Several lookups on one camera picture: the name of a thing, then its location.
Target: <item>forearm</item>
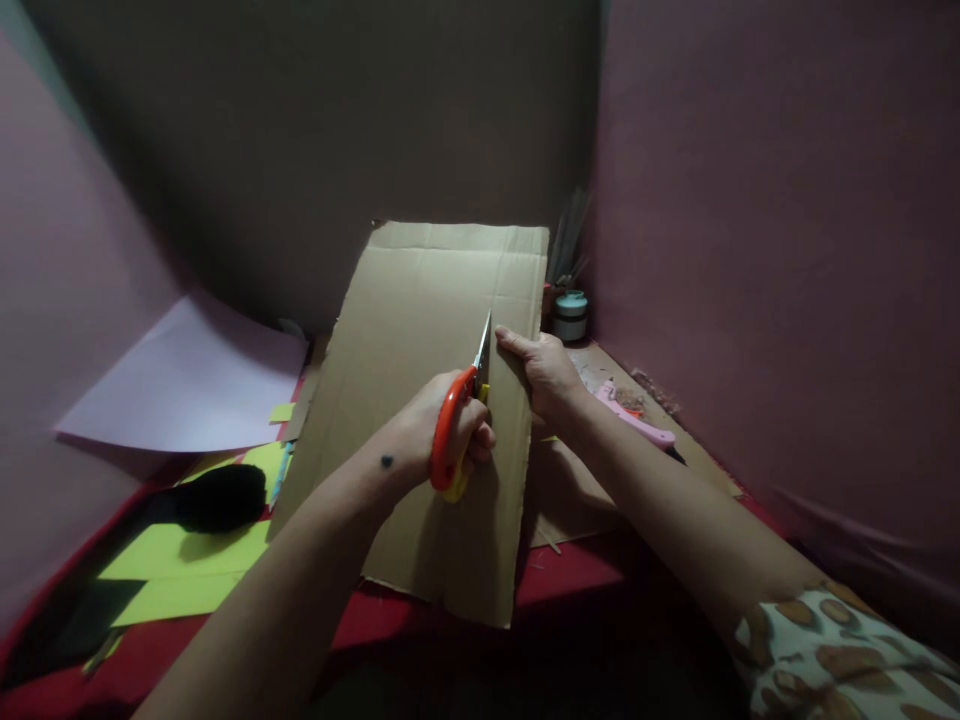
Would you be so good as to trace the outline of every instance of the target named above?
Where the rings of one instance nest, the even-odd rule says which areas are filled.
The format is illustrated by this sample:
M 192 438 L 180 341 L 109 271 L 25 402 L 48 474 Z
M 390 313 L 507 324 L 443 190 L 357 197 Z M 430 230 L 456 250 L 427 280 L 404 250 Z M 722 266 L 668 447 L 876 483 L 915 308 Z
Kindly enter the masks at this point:
M 796 597 L 824 577 L 738 502 L 638 436 L 589 393 L 568 403 L 555 424 L 726 642 L 750 606 Z
M 327 478 L 203 626 L 137 718 L 286 717 L 306 703 L 397 498 L 361 450 Z

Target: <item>sleeve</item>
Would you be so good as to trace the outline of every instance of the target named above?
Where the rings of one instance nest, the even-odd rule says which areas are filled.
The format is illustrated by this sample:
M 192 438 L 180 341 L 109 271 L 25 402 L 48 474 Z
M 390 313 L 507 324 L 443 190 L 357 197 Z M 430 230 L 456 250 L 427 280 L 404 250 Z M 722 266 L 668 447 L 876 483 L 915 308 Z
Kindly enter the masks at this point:
M 830 580 L 754 606 L 735 637 L 751 718 L 960 720 L 960 669 Z

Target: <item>scissor blade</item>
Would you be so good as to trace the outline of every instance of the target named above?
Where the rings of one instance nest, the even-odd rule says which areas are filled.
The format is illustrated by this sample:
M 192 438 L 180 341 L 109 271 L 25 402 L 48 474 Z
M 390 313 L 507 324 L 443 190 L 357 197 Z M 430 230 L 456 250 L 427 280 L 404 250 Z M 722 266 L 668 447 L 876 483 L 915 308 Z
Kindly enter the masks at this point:
M 490 359 L 490 320 L 493 310 L 487 312 L 487 322 L 483 326 L 483 335 L 480 336 L 480 349 L 473 366 L 477 369 L 477 390 L 487 382 L 487 362 Z

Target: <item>black pom pom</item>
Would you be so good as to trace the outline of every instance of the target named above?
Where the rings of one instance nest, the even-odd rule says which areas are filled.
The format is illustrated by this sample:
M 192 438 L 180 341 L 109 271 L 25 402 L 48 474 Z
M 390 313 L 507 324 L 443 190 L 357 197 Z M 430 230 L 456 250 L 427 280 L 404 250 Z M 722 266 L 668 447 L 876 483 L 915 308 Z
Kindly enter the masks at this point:
M 225 465 L 169 492 L 177 523 L 184 530 L 224 533 L 260 519 L 266 477 L 253 465 Z

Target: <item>hand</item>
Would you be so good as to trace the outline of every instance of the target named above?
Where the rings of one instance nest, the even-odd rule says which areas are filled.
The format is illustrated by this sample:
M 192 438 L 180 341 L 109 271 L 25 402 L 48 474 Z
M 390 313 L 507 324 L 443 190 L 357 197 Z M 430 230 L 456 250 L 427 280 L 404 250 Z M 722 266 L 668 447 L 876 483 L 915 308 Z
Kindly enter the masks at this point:
M 404 475 L 405 491 L 430 476 L 430 454 L 440 406 L 459 374 L 459 370 L 453 370 L 434 377 L 371 438 L 377 452 L 393 456 L 397 469 Z M 447 444 L 447 462 L 457 462 L 466 448 L 463 472 L 467 475 L 473 472 L 475 463 L 490 462 L 490 451 L 497 438 L 487 423 L 488 415 L 486 405 L 468 398 L 466 403 L 460 403 L 455 416 Z
M 496 333 L 500 347 L 523 360 L 533 388 L 533 411 L 541 418 L 552 423 L 581 394 L 589 395 L 558 338 L 540 333 L 539 341 L 527 340 L 503 325 L 497 326 Z

